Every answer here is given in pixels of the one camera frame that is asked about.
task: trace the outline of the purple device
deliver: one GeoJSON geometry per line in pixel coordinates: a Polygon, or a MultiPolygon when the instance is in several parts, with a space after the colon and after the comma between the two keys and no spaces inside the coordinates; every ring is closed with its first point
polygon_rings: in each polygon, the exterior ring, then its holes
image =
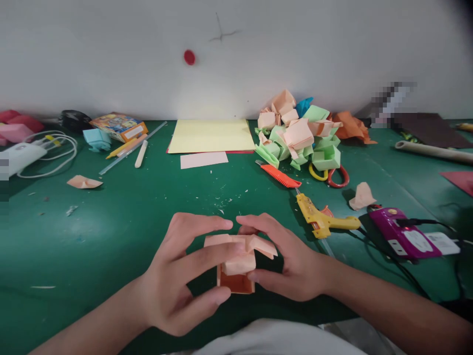
{"type": "Polygon", "coordinates": [[[416,226],[400,227],[396,219],[407,219],[396,208],[383,208],[370,213],[384,238],[396,254],[404,259],[423,259],[442,256],[442,253],[416,226]]]}

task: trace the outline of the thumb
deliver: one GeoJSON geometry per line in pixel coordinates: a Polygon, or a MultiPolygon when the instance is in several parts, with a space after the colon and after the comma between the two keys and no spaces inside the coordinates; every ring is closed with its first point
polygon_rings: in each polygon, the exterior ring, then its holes
{"type": "Polygon", "coordinates": [[[248,273],[251,281],[259,283],[264,289],[293,299],[294,286],[291,279],[283,274],[256,269],[248,273]]]}
{"type": "Polygon", "coordinates": [[[179,310],[172,321],[176,336],[182,336],[190,332],[197,325],[212,316],[218,307],[229,299],[231,295],[228,287],[214,287],[201,294],[179,310]]]}

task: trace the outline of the forearm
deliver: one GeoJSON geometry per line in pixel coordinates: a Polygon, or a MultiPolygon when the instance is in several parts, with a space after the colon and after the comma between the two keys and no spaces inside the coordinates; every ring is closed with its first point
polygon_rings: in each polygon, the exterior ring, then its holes
{"type": "Polygon", "coordinates": [[[146,324],[137,296],[139,279],[130,282],[93,311],[31,352],[38,354],[117,354],[146,324]]]}
{"type": "Polygon", "coordinates": [[[327,294],[407,354],[470,354],[473,325],[412,292],[334,260],[327,294]]]}

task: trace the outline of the scissors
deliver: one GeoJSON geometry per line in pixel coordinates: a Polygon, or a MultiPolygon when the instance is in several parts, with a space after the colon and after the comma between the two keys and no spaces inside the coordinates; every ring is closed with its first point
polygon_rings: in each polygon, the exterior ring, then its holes
{"type": "Polygon", "coordinates": [[[330,171],[324,170],[324,175],[323,175],[323,177],[321,177],[321,176],[317,175],[317,173],[315,172],[314,165],[312,163],[309,165],[310,174],[314,178],[316,178],[317,180],[327,181],[327,184],[331,187],[334,187],[334,188],[342,188],[342,187],[347,186],[348,183],[350,182],[350,176],[348,175],[348,172],[345,170],[345,168],[342,165],[340,165],[339,170],[340,170],[340,173],[343,176],[344,181],[341,184],[337,184],[337,183],[333,182],[333,180],[332,180],[332,176],[333,176],[335,170],[337,170],[337,169],[331,169],[330,171]]]}

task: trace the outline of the yellow glue gun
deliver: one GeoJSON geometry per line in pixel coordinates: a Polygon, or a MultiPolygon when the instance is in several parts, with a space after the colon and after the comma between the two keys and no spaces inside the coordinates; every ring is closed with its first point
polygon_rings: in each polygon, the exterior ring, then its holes
{"type": "Polygon", "coordinates": [[[314,228],[313,233],[317,239],[324,239],[331,235],[330,228],[354,230],[361,227],[358,218],[353,216],[348,216],[345,219],[335,218],[327,206],[322,211],[319,211],[315,208],[310,198],[301,194],[297,188],[296,191],[297,203],[307,223],[312,224],[314,228]]]}

